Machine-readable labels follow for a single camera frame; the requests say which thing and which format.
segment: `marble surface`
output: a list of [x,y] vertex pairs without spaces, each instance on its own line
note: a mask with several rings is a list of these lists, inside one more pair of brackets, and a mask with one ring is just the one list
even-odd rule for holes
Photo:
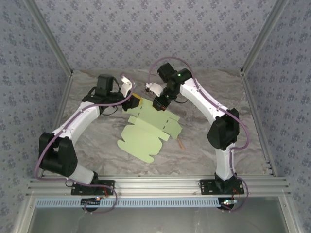
[[[147,80],[147,70],[125,70],[135,80],[135,92],[152,100],[154,95],[144,91]],[[77,109],[82,98],[96,86],[99,74],[107,73],[119,80],[120,70],[81,70],[74,71],[73,83],[62,122],[65,122]],[[161,83],[161,79],[152,74],[152,82]],[[246,99],[241,78],[237,71],[231,70],[195,70],[200,84],[220,103],[229,109],[235,107],[240,112],[240,118],[249,129],[251,142],[247,149],[235,151],[234,164],[238,174],[268,174],[255,124]],[[155,175],[213,175],[216,170],[214,148],[207,140],[210,125],[203,114],[190,102],[178,104],[172,102],[169,111],[181,117],[179,123],[183,130],[179,136],[185,146],[181,150],[178,142],[171,137],[163,141],[163,147],[154,162],[145,163],[136,157],[122,151],[117,141],[128,114],[123,114],[121,107],[111,116],[101,115],[93,121],[79,138],[75,150],[79,163],[102,175],[116,174],[155,174]],[[104,113],[112,113],[114,109],[106,109]],[[245,133],[240,128],[237,146],[244,145]]]

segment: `wooden stick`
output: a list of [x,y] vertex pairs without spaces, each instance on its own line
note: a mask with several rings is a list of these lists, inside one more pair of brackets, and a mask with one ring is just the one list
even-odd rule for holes
[[177,142],[182,150],[185,150],[184,144],[181,142],[179,138],[177,138]]

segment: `blue floral wall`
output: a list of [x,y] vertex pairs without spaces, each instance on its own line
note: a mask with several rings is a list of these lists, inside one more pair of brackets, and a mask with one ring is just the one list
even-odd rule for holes
[[290,0],[247,77],[278,174],[311,232],[310,0]]
[[1,0],[0,9],[0,232],[8,233],[67,75],[22,0]]
[[238,68],[276,0],[35,0],[73,69]]

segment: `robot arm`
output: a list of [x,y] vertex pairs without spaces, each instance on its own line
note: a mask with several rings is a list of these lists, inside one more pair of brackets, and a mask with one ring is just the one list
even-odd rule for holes
[[[177,72],[169,63],[166,63],[162,65],[157,72],[167,85],[164,89],[155,83],[146,85],[147,89],[155,92],[157,95],[154,99],[153,107],[158,111],[164,111],[169,106],[170,102],[176,99],[178,94],[181,94],[189,99],[204,114],[211,124],[207,138],[216,151],[217,169],[215,178],[220,180],[220,183],[226,183],[226,181],[233,176],[230,169],[229,152],[237,141],[239,124],[227,114],[219,111],[219,108],[226,109],[236,117],[239,117],[239,112],[236,109],[228,110],[199,85],[200,89],[218,106],[218,108],[211,105],[199,93],[192,78],[192,74],[187,69]],[[221,189],[225,188],[225,185],[219,184],[219,186],[222,186]]]
[[[40,164],[40,168],[81,183],[90,184],[94,182],[96,173],[78,163],[74,146],[89,124],[97,119],[107,107],[93,106],[85,111],[83,109],[94,104],[116,103],[127,97],[128,92],[132,88],[132,83],[123,76],[121,79],[124,83],[122,87],[119,88],[118,92],[112,92],[114,80],[116,79],[112,76],[100,75],[97,86],[92,88],[83,98],[77,111],[58,129],[52,133],[43,133],[40,136],[39,155],[41,155],[54,135],[63,131],[48,149]],[[128,101],[122,104],[122,108],[124,110],[135,108],[139,105],[139,101],[138,96],[132,95]],[[77,118],[74,118],[78,112],[82,113]]]

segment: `patterned wallpaper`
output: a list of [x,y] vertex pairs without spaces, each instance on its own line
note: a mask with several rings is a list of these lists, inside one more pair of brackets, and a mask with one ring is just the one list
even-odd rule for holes
[[275,0],[35,0],[73,69],[241,67]]
[[0,232],[8,233],[67,75],[22,0],[0,0],[0,9]]
[[280,176],[311,233],[311,2],[290,0],[247,77]]

